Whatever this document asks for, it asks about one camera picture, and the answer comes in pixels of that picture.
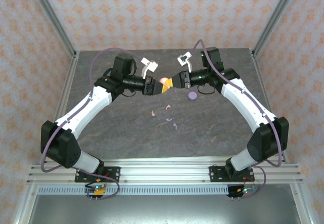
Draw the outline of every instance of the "pink patterned wall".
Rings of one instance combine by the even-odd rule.
[[[49,0],[76,50],[253,48],[279,0]]]
[[[292,0],[258,63],[273,111],[290,122],[289,159],[302,164],[324,223],[324,0]]]
[[[0,223],[13,223],[69,62],[37,0],[0,0]]]

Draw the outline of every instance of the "purple disc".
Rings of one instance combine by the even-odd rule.
[[[195,93],[195,92],[190,92],[190,93],[188,94],[188,97],[189,97],[190,100],[196,100],[196,99],[197,99],[197,93]]]

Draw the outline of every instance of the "white arm segment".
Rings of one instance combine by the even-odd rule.
[[[241,79],[231,80],[234,84],[238,85],[240,88],[244,89],[248,94],[250,94],[255,101],[260,105],[266,115],[271,121],[274,121],[275,115],[269,112],[260,102],[249,92],[245,87]],[[262,116],[260,110],[254,105],[254,103],[241,91],[234,88],[230,84],[225,84],[222,87],[222,95],[226,97],[231,103],[238,109],[238,111],[243,115],[245,120],[248,122],[252,132],[254,132],[261,123],[267,124],[268,121]],[[235,170],[241,171],[251,165],[257,163],[249,154],[247,148],[231,158],[231,163]]]
[[[63,123],[69,116],[71,116],[76,110],[81,108],[81,106],[87,101],[89,95],[86,95],[81,102],[78,103],[70,112],[64,115],[62,118],[56,120],[57,125]],[[63,126],[63,129],[71,129],[72,134],[77,140],[80,136],[82,130],[86,125],[106,106],[112,102],[111,93],[108,93],[106,89],[95,86],[93,88],[92,100],[82,109],[76,116],[74,116],[70,122]]]
[[[245,92],[250,94],[254,100],[260,105],[263,111],[268,115],[271,121],[274,121],[275,115],[269,112],[260,102],[250,93],[250,91],[245,87],[241,79],[231,80],[234,84],[238,85]],[[248,122],[252,132],[259,128],[261,123],[267,124],[268,121],[262,116],[260,110],[254,105],[254,103],[241,91],[234,88],[230,84],[224,84],[222,87],[222,95],[226,97],[231,103],[238,109],[238,111],[243,115],[244,119]]]

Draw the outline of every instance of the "gray marble surface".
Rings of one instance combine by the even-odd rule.
[[[156,79],[172,77],[187,68],[181,67],[177,57],[188,50],[135,51],[159,67],[152,75]],[[193,70],[201,69],[200,50],[190,61]],[[249,49],[221,49],[225,68],[233,68],[254,96],[265,105],[260,82]],[[90,90],[89,68],[98,52],[81,52],[76,67],[67,112]],[[94,68],[98,78],[112,67],[117,52],[103,55]],[[137,75],[143,68],[138,64]],[[204,92],[213,90],[209,86]],[[78,139],[82,150],[98,158],[144,158],[235,155],[244,149],[252,132],[236,108],[222,95],[198,94],[196,101],[188,99],[190,90],[171,88],[157,96],[119,96],[103,109],[83,130]]]

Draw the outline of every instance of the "patterned wallpaper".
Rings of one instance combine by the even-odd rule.
[[[70,57],[37,0],[0,0],[0,216],[12,223]]]
[[[273,111],[290,122],[289,160],[302,163],[324,223],[324,0],[292,0],[258,57]]]
[[[76,50],[253,48],[279,0],[49,0]]]

